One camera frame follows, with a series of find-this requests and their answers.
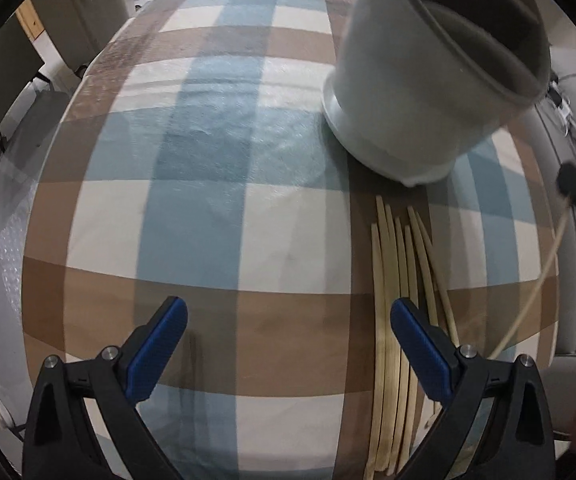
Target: blue rubber pad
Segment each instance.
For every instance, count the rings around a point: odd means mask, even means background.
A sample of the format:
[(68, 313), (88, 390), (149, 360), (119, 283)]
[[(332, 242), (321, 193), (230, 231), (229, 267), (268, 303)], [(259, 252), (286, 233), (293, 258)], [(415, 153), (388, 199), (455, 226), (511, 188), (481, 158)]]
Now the blue rubber pad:
[(450, 368), (430, 336), (401, 300), (392, 304), (390, 324), (428, 398), (442, 404), (450, 402)]
[(185, 301), (176, 298), (127, 368), (126, 398), (132, 405), (148, 399), (187, 325)]

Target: bundle of chopsticks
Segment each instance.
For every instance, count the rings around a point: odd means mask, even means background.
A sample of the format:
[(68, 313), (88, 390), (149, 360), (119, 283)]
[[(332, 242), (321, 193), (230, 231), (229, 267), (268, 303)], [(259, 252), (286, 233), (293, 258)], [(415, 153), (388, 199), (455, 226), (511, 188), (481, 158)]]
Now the bundle of chopsticks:
[[(439, 326), (434, 285), (446, 320), (447, 332), (455, 346), (458, 335), (446, 283), (437, 266), (430, 236), (421, 217), (407, 209), (409, 225), (392, 217), (389, 205), (377, 197), (377, 223), (372, 224), (372, 270), (375, 308), (375, 376), (372, 429), (364, 479), (375, 471), (387, 475), (399, 472), (409, 458), (417, 404), (418, 381), (390, 327), (390, 306), (408, 297), (419, 304), (417, 264), (430, 324)], [(434, 406), (438, 413), (440, 406)]]

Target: cord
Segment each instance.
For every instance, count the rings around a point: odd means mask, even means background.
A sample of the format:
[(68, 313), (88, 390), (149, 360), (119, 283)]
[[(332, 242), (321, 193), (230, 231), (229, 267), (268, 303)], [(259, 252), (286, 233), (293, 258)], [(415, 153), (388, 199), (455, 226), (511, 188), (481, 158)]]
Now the cord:
[(546, 277), (548, 276), (548, 272), (550, 271), (550, 268), (554, 263), (556, 253), (559, 250), (559, 247), (561, 246), (561, 241), (563, 240), (565, 233), (565, 227), (567, 226), (568, 220), (570, 218), (569, 211), (570, 211), (570, 199), (566, 198), (564, 211), (561, 213), (561, 218), (559, 219), (559, 223), (556, 227), (556, 235), (554, 236), (554, 245), (550, 249), (550, 253), (546, 258), (546, 263), (541, 269), (541, 274), (538, 277), (538, 280), (536, 280), (532, 292), (530, 292), (530, 297), (528, 298), (528, 301), (526, 301), (525, 305), (523, 305), (522, 309), (519, 311), (519, 315), (514, 320), (512, 326), (501, 338), (496, 348), (492, 350), (492, 353), (489, 355), (488, 359), (497, 359), (499, 354), (505, 349), (506, 345), (509, 343), (510, 339), (514, 337), (514, 334), (517, 332), (517, 329), (519, 328), (520, 324), (523, 322), (525, 317), (528, 315), (530, 309), (532, 308), (532, 304), (535, 302), (536, 297), (538, 296), (538, 293), (540, 292), (541, 287), (543, 286), (543, 283), (545, 282)]

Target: plaid tablecloth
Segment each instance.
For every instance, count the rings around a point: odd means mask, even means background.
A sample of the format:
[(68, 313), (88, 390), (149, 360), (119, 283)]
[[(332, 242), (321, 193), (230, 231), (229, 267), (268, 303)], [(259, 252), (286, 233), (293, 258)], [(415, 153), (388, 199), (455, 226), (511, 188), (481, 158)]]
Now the plaid tablecloth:
[[(485, 352), (552, 245), (520, 132), (414, 189), (337, 143), (320, 98), (351, 3), (155, 0), (92, 64), (47, 158), (22, 275), (31, 378), (47, 354), (90, 358), (184, 298), (187, 332), (140, 413), (186, 478), (361, 477), (377, 194), (404, 223), (420, 212), (461, 340)], [(557, 283), (505, 357), (548, 364)]]

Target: blue gripper pad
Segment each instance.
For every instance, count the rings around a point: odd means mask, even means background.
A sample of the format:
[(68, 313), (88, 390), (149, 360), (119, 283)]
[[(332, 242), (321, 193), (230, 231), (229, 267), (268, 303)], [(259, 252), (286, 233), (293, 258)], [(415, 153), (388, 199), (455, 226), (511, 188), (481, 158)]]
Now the blue gripper pad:
[(440, 328), (430, 326), (406, 298), (392, 304), (390, 324), (428, 398), (442, 404), (450, 402), (458, 379), (453, 376), (458, 362), (450, 339)]
[(137, 334), (137, 330), (150, 329), (149, 335), (126, 368), (125, 394), (133, 406), (148, 399), (185, 331), (188, 324), (185, 301), (180, 298), (168, 298), (151, 322), (155, 322), (154, 327), (148, 323), (133, 332)]

